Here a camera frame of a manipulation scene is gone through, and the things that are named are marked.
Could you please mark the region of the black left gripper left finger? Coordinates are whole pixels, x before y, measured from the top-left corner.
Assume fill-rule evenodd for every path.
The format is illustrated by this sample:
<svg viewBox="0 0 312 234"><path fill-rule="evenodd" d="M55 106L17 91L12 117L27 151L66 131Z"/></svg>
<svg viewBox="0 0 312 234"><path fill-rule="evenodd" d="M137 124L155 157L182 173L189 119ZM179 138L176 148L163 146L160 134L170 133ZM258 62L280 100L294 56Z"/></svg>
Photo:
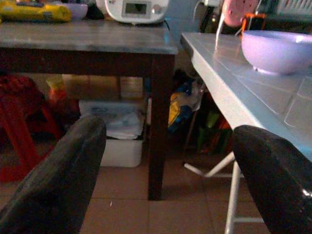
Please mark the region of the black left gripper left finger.
<svg viewBox="0 0 312 234"><path fill-rule="evenodd" d="M101 117L82 117L19 184L0 212L3 234L77 234L106 146Z"/></svg>

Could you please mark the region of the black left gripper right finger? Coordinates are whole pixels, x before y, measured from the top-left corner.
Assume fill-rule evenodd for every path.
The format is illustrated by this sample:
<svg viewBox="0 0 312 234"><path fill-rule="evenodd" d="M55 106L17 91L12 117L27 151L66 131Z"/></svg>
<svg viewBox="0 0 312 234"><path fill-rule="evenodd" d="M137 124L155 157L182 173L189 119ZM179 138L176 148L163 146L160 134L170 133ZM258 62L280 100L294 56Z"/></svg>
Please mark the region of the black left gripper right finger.
<svg viewBox="0 0 312 234"><path fill-rule="evenodd" d="M250 125L234 129L233 152L270 233L310 234L311 161L285 138Z"/></svg>

